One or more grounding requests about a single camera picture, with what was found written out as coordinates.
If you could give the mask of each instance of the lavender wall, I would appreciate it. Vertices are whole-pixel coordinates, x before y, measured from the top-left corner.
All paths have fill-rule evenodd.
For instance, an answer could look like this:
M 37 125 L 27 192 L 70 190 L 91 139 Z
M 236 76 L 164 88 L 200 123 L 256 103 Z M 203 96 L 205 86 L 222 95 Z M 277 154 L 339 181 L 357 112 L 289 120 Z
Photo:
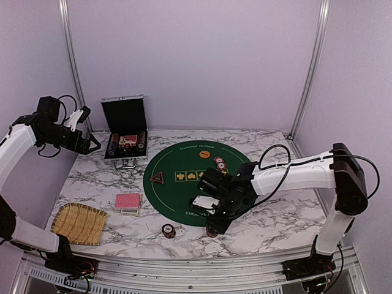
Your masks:
M 320 1 L 69 1 L 94 129 L 100 99 L 148 95 L 149 126 L 289 131 Z
M 20 115 L 35 111 L 39 97 L 74 91 L 57 1 L 0 3 L 0 134 Z M 19 216 L 44 227 L 75 154 L 44 159 L 31 149 L 7 180 L 2 196 Z M 0 293 L 9 293 L 22 251 L 0 247 Z
M 333 0 L 322 58 L 297 138 L 305 155 L 342 141 L 379 167 L 381 188 L 349 234 L 370 293 L 389 293 L 391 287 L 391 56 L 390 0 Z M 373 190 L 371 168 L 366 176 L 368 190 Z

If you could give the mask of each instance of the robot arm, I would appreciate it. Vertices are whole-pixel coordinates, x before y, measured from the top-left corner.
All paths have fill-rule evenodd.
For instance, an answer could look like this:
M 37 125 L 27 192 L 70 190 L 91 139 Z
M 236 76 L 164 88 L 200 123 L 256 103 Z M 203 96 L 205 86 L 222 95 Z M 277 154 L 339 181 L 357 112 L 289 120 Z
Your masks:
M 264 168 L 259 168 L 258 162 L 243 164 L 234 176 L 209 168 L 198 184 L 198 188 L 209 196 L 198 196 L 192 204 L 209 212 L 206 226 L 210 232 L 223 234 L 235 216 L 249 210 L 243 205 L 252 208 L 258 196 L 273 194 L 279 185 L 279 191 L 336 190 L 330 213 L 314 240 L 310 257 L 282 264 L 288 280 L 334 270 L 333 253 L 338 242 L 355 216 L 368 206 L 363 169 L 342 143 L 334 144 L 331 151 L 293 160 L 289 164 L 276 162 Z
M 76 125 L 82 123 L 90 113 L 83 107 L 73 112 L 65 124 L 58 120 L 60 102 L 53 97 L 40 98 L 37 111 L 19 117 L 10 126 L 9 133 L 0 142 L 0 193 L 3 185 L 17 162 L 34 145 L 52 144 L 80 154 L 89 154 L 100 148 L 100 143 L 89 135 L 82 137 Z M 75 267 L 82 258 L 72 255 L 66 237 L 43 230 L 19 218 L 0 196 L 0 237 L 23 249 L 37 249 L 47 253 L 46 266 L 55 270 L 75 274 Z

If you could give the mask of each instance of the marble table surface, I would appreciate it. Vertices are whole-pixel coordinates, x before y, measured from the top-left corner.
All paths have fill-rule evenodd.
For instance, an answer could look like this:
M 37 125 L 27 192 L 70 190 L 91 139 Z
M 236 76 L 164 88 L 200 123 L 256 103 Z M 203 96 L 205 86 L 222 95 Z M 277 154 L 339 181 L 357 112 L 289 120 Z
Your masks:
M 103 160 L 108 133 L 95 133 L 103 148 L 78 156 L 56 200 L 47 223 L 50 229 L 60 207 L 69 202 L 86 204 L 108 213 L 99 246 L 72 245 L 74 252 L 136 258 L 209 258 L 258 254 L 310 245 L 325 221 L 313 190 L 278 192 L 271 200 L 234 220 L 226 234 L 206 235 L 204 227 L 191 227 L 167 219 L 143 195 L 140 217 L 123 216 L 114 210 L 119 193 L 143 194 L 143 174 L 148 160 L 133 170 L 115 170 Z M 289 147 L 283 134 L 264 130 L 150 130 L 148 159 L 170 145 L 189 140 L 225 143 L 258 160 L 273 144 Z M 275 149 L 268 162 L 285 159 Z M 176 236 L 166 239 L 162 225 L 170 223 Z

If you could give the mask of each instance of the green poker mat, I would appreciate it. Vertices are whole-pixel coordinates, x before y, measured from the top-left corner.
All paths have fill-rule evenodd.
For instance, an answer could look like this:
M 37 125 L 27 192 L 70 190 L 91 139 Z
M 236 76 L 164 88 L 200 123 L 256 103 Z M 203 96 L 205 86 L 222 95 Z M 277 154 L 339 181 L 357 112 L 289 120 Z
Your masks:
M 238 167 L 250 160 L 238 150 L 213 141 L 186 141 L 165 148 L 148 164 L 143 186 L 153 207 L 168 219 L 184 225 L 205 226 L 205 218 L 189 208 L 189 199 L 203 192 L 197 183 L 208 168 L 217 168 L 214 159 L 221 157 L 226 168 L 222 172 L 234 174 Z M 162 180 L 164 183 L 150 181 Z

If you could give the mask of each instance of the wicker tray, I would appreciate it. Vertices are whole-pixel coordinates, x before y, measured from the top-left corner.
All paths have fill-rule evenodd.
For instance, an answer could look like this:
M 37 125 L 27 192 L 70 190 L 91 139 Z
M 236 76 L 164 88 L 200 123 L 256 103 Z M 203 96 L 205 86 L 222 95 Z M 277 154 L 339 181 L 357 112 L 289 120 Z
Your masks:
M 105 211 L 68 203 L 60 208 L 51 231 L 67 237 L 70 244 L 98 246 L 107 216 Z

